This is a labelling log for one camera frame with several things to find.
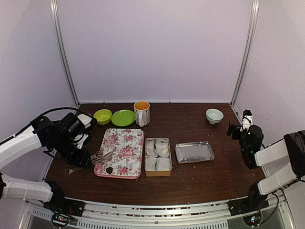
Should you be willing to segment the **metal tongs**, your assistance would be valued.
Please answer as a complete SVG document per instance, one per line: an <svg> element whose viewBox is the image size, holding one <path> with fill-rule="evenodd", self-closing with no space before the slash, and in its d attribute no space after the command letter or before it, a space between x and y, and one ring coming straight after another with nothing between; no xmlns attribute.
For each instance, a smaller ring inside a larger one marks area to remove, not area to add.
<svg viewBox="0 0 305 229"><path fill-rule="evenodd" d="M95 154L91 155L91 167L89 167L89 168L94 167L98 163L112 160L112 155L113 155L112 151L107 152L107 153L105 153L103 150L97 151ZM65 169L64 174L70 175L71 173L76 172L78 170L81 170L81 168L80 167L69 167L69 168Z"/></svg>

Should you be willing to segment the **tan tin lid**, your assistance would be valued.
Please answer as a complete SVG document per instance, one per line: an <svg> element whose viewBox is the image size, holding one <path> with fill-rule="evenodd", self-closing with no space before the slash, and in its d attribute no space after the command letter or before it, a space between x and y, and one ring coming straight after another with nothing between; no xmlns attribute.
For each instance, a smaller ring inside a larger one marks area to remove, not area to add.
<svg viewBox="0 0 305 229"><path fill-rule="evenodd" d="M215 159L208 141L180 143L176 144L174 149L178 164L213 161Z"/></svg>

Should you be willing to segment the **white swirl chocolate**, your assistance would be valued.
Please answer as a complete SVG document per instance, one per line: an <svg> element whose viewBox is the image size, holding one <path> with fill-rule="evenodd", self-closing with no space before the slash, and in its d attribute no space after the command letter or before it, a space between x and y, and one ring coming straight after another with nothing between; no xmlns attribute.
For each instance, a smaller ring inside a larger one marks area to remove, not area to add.
<svg viewBox="0 0 305 229"><path fill-rule="evenodd" d="M148 156L153 155L153 149L147 148L147 149L146 149L146 154L147 154Z"/></svg>

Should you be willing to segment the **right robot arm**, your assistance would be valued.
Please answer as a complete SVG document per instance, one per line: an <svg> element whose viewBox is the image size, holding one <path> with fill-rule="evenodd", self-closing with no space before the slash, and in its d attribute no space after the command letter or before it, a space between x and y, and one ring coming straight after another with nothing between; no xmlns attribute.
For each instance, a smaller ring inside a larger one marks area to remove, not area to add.
<svg viewBox="0 0 305 229"><path fill-rule="evenodd" d="M249 169L278 164L273 173L251 185L244 200L247 210L255 210L267 196L298 182L305 176L305 131L297 131L263 147L264 134L254 124L229 123L227 135L239 141L241 156Z"/></svg>

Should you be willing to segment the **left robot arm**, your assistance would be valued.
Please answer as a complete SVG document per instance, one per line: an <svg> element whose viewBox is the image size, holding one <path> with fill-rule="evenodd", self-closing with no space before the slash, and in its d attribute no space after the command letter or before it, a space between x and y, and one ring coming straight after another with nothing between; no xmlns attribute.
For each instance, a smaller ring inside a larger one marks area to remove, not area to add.
<svg viewBox="0 0 305 229"><path fill-rule="evenodd" d="M90 152L77 145L76 137L83 133L85 125L73 113L59 121L41 116L32 121L20 133L0 144L0 167L4 168L21 156L39 148L55 150L69 165L79 168L92 166ZM38 200L50 203L58 212L64 212L69 204L62 189L55 182L35 182L0 175L0 197Z"/></svg>

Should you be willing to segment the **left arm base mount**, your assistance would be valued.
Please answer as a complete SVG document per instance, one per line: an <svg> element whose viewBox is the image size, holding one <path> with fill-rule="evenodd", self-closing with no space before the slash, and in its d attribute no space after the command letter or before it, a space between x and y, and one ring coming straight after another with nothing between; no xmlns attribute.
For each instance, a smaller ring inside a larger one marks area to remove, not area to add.
<svg viewBox="0 0 305 229"><path fill-rule="evenodd" d="M55 193L49 202L41 201L41 203L53 213L52 225L60 229L75 220L75 217L81 217L85 207L83 201L66 198L63 193Z"/></svg>

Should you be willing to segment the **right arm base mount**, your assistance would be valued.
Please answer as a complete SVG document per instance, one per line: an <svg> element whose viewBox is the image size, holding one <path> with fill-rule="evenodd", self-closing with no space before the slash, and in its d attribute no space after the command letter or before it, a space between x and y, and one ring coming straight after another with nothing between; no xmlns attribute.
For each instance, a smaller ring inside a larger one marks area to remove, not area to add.
<svg viewBox="0 0 305 229"><path fill-rule="evenodd" d="M242 215L247 226L259 226L263 222L262 209L269 207L268 195L262 195L258 183L254 183L248 190L248 196L241 199L233 198L228 201L231 216Z"/></svg>

